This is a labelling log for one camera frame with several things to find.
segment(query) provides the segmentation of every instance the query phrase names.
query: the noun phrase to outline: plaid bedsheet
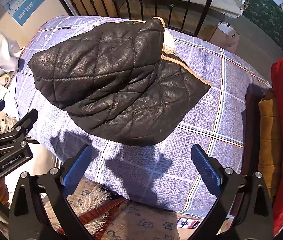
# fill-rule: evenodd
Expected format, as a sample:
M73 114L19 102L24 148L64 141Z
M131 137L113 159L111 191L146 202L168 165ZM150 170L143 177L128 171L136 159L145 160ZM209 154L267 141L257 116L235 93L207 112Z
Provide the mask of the plaid bedsheet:
M240 172L245 94L251 84L267 88L269 83L236 55L171 30L176 54L197 75L212 83L208 93L157 145L125 146L89 135L74 124L67 112L51 105L35 89L27 63L34 53L107 21L123 20L60 16L40 28L21 56L16 82L11 85L18 115L21 118L32 108L38 110L39 118L30 135L62 162L74 156L83 144L92 145L93 160L85 173L87 178L126 198L203 218L216 198L209 194L192 163L190 149L199 143L224 167Z

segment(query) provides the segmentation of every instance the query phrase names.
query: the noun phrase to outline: green wallpaper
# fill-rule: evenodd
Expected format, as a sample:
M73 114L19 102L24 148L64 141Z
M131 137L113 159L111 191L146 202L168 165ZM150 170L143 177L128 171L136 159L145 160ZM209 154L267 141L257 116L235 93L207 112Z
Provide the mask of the green wallpaper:
M243 14L283 50L283 11L273 0L250 0Z

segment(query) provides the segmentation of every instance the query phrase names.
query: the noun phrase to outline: black metal bed frame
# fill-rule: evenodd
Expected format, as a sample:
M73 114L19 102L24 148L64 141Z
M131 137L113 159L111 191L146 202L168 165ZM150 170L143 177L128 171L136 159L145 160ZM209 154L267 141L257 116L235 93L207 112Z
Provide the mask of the black metal bed frame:
M61 4L63 5L63 7L65 8L65 10L67 11L67 13L70 15L70 16L73 16L73 13L72 11L70 10L70 8L68 7L67 3L65 2L65 0L59 0L61 2ZM83 0L79 0L81 5L83 6L85 12L87 15L89 15L88 13L88 10L85 6L85 4L83 3ZM77 12L77 14L79 16L81 16L80 12L78 11L78 8L75 4L75 2L73 0L70 0L70 2L72 3L72 6L74 7L75 11ZM105 5L105 2L104 0L101 0L102 4L103 4L103 7L104 7L104 10L106 12L106 15L107 17L109 17L109 13L107 11L107 8L106 8L106 5ZM118 5L117 5L117 1L116 0L112 0L112 2L114 3L114 6L115 6L115 9L116 9L116 13L117 13L117 17L118 18L122 18L121 15L120 15L120 11L119 11L119 8L118 8ZM138 0L138 2L140 3L140 16L141 16L141 20L144 20L144 10L143 10L143 0ZM188 34L188 35L192 35L194 37L197 37L198 34L199 34L199 31L204 23L204 20L206 18L206 15L208 13L208 10L210 8L210 5L212 3L212 0L207 0L206 1L206 4L204 6L204 9L203 9L203 12L200 16L200 20L195 28L195 31L194 33L190 33L188 31L185 31L183 30L184 29L184 24L185 24L185 20L186 20L186 17L187 17L187 13L188 13L188 10L189 10L189 6L190 6L190 3L191 3L191 0L188 0L188 2L185 2L187 3L186 5L186 10L185 10L185 15L184 15L184 19L183 19L183 23L182 23L182 26L180 28L174 28L174 27L171 27L170 26L170 21L171 21L171 15L172 15L172 11L173 11L173 8L174 8L174 0L168 0L169 3L169 7L170 7L170 10L169 10L169 18L168 18L168 25L167 27L170 28L170 29L174 29L176 31L179 31L181 33L185 33L185 34ZM90 0L90 3L91 5L93 6L93 9L96 13L96 15L99 15L98 12L97 12L97 9L94 5L94 0ZM129 7L129 0L126 0L126 5L127 5L127 10L128 10L128 16L129 16L129 19L131 20L131 11L130 11L130 7ZM154 16L157 16L157 7L158 7L158 0L155 0L155 12L154 12Z

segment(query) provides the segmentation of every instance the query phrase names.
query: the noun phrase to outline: quilted leather jacket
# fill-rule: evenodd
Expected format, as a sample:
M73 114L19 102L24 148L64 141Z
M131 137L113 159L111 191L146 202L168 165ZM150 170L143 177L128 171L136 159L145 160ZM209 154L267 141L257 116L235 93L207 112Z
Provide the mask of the quilted leather jacket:
M157 144L210 89L163 50L164 30L161 18L96 26L34 54L35 87L89 134Z

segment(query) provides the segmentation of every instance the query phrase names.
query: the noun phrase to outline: mustard yellow cloth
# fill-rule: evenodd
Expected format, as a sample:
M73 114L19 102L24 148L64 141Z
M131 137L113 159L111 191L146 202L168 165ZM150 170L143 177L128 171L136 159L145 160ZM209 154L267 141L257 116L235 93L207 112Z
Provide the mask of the mustard yellow cloth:
M261 114L258 170L263 174L270 198L276 195L280 184L283 140L275 94L272 89L259 102Z

